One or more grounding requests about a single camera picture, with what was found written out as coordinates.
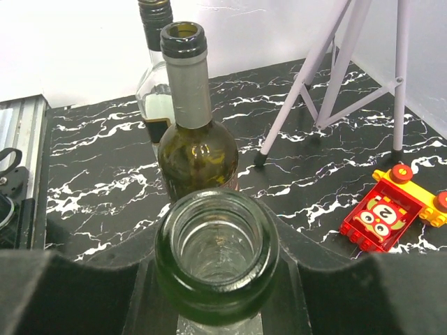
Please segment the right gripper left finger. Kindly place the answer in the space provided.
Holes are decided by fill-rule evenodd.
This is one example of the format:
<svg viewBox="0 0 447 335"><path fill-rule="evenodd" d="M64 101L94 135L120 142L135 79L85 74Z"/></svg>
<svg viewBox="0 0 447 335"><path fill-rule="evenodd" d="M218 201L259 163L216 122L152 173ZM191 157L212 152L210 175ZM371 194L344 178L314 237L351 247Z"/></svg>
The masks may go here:
<svg viewBox="0 0 447 335"><path fill-rule="evenodd" d="M74 262L52 251L1 251L2 334L174 334L154 270L160 223Z"/></svg>

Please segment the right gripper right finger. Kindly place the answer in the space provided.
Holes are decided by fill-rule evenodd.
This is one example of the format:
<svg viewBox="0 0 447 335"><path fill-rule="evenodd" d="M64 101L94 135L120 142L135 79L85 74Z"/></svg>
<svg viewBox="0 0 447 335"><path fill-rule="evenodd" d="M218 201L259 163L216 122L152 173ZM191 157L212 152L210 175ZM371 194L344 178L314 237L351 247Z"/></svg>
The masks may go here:
<svg viewBox="0 0 447 335"><path fill-rule="evenodd" d="M344 257L279 217L277 281L266 334L445 334L446 254Z"/></svg>

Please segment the small clear black-cap bottle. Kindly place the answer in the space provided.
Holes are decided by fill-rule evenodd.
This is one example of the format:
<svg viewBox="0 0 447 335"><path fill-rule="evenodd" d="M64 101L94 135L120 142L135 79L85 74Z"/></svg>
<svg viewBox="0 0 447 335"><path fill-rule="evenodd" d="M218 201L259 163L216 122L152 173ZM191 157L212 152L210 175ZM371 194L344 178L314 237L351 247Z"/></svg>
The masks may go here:
<svg viewBox="0 0 447 335"><path fill-rule="evenodd" d="M139 1L151 61L141 77L135 97L150 141L157 147L166 130L175 122L166 63L161 52L161 30L173 22L169 1Z"/></svg>

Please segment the tall clear bottle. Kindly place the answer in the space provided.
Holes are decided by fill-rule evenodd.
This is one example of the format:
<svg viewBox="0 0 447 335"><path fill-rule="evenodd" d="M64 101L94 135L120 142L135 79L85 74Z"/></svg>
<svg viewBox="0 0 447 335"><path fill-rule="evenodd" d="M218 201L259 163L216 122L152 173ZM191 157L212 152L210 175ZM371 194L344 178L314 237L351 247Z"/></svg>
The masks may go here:
<svg viewBox="0 0 447 335"><path fill-rule="evenodd" d="M178 334L262 334L278 262L271 215L239 191L179 199L156 234L157 281L178 312Z"/></svg>

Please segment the dark green wine bottle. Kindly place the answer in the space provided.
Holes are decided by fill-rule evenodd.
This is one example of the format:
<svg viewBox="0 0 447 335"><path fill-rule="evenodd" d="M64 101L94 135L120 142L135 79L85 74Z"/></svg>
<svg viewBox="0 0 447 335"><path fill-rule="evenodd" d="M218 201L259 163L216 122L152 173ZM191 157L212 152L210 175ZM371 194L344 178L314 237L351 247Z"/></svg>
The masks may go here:
<svg viewBox="0 0 447 335"><path fill-rule="evenodd" d="M161 138L158 162L171 202L206 188L238 188L238 149L212 116L207 39L195 22L173 22L161 31L175 123Z"/></svg>

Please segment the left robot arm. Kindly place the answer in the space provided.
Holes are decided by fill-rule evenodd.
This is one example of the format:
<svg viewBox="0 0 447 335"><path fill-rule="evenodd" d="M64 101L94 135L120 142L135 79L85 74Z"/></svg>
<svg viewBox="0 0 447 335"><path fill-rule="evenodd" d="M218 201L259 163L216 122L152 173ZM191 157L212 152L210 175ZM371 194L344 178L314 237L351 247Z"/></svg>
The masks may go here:
<svg viewBox="0 0 447 335"><path fill-rule="evenodd" d="M22 152L12 147L1 150L1 160L9 155L13 162L1 171L1 248L30 249L36 202L27 196L29 171L19 166Z"/></svg>

